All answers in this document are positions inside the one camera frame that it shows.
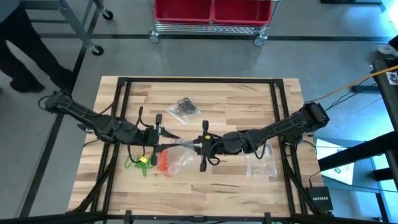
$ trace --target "red storage bin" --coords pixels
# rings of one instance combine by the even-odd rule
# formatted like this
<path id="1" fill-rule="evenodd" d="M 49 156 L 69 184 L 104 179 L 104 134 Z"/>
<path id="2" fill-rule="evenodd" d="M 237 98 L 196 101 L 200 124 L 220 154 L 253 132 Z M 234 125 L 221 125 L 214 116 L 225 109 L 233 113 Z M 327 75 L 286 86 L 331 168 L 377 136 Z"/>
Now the red storage bin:
<path id="1" fill-rule="evenodd" d="M 271 20 L 272 2 L 268 0 L 214 0 L 215 24 L 263 26 Z"/>
<path id="2" fill-rule="evenodd" d="M 208 24 L 211 20 L 211 0 L 155 0 L 155 19 L 160 22 Z"/>

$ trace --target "wooden table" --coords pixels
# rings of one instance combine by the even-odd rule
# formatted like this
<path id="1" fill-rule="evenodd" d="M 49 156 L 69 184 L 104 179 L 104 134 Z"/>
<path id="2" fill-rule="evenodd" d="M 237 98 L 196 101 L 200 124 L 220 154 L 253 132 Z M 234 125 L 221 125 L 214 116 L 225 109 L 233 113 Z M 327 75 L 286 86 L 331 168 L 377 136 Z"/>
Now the wooden table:
<path id="1" fill-rule="evenodd" d="M 102 111 L 112 103 L 117 80 L 118 77 L 102 78 L 95 111 Z M 294 78 L 286 78 L 284 83 L 291 114 L 303 105 L 300 84 Z M 201 110 L 201 114 L 192 118 L 188 126 L 182 125 L 165 111 L 184 96 L 189 96 Z M 277 96 L 279 111 L 283 114 L 278 89 Z M 145 123 L 153 124 L 156 114 L 161 113 L 166 129 L 187 139 L 201 135 L 204 119 L 210 123 L 209 132 L 219 135 L 240 129 L 261 128 L 275 121 L 270 87 L 261 83 L 133 83 L 126 113 L 128 121 L 136 122 L 140 106 L 144 107 L 142 119 Z M 94 139 L 94 135 L 88 134 L 86 142 Z M 147 177 L 143 177 L 140 169 L 125 169 L 127 148 L 121 146 L 108 213 L 122 215 L 126 210 L 132 210 L 135 215 L 263 217 L 264 212 L 270 212 L 273 217 L 289 217 L 279 143 L 277 138 L 267 143 L 272 144 L 277 177 L 246 177 L 243 155 L 220 156 L 220 164 L 208 164 L 204 173 L 199 172 L 200 157 L 197 156 L 174 177 L 165 177 L 157 169 L 149 169 Z M 102 142 L 84 148 L 69 209 L 75 208 L 94 186 L 102 150 Z M 151 154 L 151 150 L 147 147 L 147 155 Z M 132 153 L 141 154 L 141 147 L 132 147 Z M 298 145 L 297 154 L 303 184 L 308 186 L 309 176 L 319 171 L 315 149 L 304 142 Z M 315 186 L 323 185 L 320 174 L 311 180 Z M 300 212 L 294 184 L 292 188 L 295 208 Z M 103 192 L 98 209 L 102 208 Z"/>

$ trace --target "plastic bag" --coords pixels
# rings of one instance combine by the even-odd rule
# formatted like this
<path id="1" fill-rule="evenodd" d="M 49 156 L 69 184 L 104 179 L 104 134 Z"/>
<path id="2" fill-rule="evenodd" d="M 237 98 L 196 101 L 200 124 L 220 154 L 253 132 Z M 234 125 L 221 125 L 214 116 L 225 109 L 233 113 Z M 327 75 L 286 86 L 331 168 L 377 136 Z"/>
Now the plastic bag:
<path id="1" fill-rule="evenodd" d="M 190 117 L 200 114 L 200 110 L 188 97 L 178 100 L 177 103 L 169 106 L 166 111 L 184 125 L 189 124 Z"/>
<path id="2" fill-rule="evenodd" d="M 261 145 L 257 149 L 257 154 L 260 156 L 262 153 L 262 148 L 264 145 Z M 246 175 L 248 177 L 258 177 L 258 176 L 266 176 L 266 177 L 276 177 L 277 169 L 275 165 L 274 155 L 272 153 L 272 145 L 267 144 L 264 156 L 261 159 L 257 159 L 254 153 L 245 155 L 246 162 Z"/>
<path id="3" fill-rule="evenodd" d="M 182 146 L 165 149 L 158 155 L 157 169 L 166 177 L 174 176 L 181 168 L 192 162 L 197 155 L 191 141 L 176 139 L 175 143 Z"/>

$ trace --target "shoe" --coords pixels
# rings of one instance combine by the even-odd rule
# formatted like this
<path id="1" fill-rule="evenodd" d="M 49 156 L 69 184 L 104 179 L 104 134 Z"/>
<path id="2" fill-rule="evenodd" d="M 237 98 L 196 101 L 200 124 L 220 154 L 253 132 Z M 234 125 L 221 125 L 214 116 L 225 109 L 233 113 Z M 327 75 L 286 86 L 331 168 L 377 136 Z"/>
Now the shoe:
<path id="1" fill-rule="evenodd" d="M 20 93 L 41 93 L 44 90 L 44 86 L 40 83 L 32 85 L 30 83 L 19 83 L 13 80 L 10 82 L 10 86 L 13 90 Z"/>
<path id="2" fill-rule="evenodd" d="M 398 57 L 398 50 L 389 44 L 379 47 L 379 52 L 384 55 L 395 55 Z"/>
<path id="3" fill-rule="evenodd" d="M 66 94 L 71 95 L 77 76 L 69 69 L 61 68 L 59 73 L 50 76 L 51 81 Z"/>

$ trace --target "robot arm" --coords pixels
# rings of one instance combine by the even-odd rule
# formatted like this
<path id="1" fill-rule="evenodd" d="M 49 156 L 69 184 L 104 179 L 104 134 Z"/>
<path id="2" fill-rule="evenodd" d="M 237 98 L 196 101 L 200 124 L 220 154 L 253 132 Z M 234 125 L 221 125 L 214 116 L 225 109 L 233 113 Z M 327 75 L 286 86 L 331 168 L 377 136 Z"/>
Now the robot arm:
<path id="1" fill-rule="evenodd" d="M 137 125 L 141 121 L 142 107 L 139 112 L 139 119 L 136 124 L 132 124 L 125 119 L 117 116 L 96 113 L 83 105 L 76 103 L 71 96 L 61 91 L 54 92 L 45 102 L 45 110 L 51 113 L 68 114 L 84 126 L 92 129 L 97 138 L 106 143 L 116 143 L 154 147 L 152 155 L 152 165 L 157 164 L 157 154 L 169 147 L 178 144 L 159 144 L 160 136 L 178 139 L 161 127 L 162 115 L 156 116 L 155 126 L 144 124 L 145 130 L 140 130 Z M 329 117 L 320 104 L 307 103 L 293 113 L 288 118 L 268 125 L 261 129 L 250 129 L 244 131 L 234 131 L 224 134 L 222 137 L 208 132 L 208 121 L 203 121 L 203 134 L 193 140 L 195 151 L 202 156 L 200 171 L 206 170 L 206 161 L 212 165 L 217 165 L 220 160 L 216 154 L 235 155 L 243 153 L 256 153 L 257 148 L 263 145 L 267 139 L 281 135 L 284 142 L 297 144 L 301 141 L 302 134 L 316 131 L 327 125 Z"/>

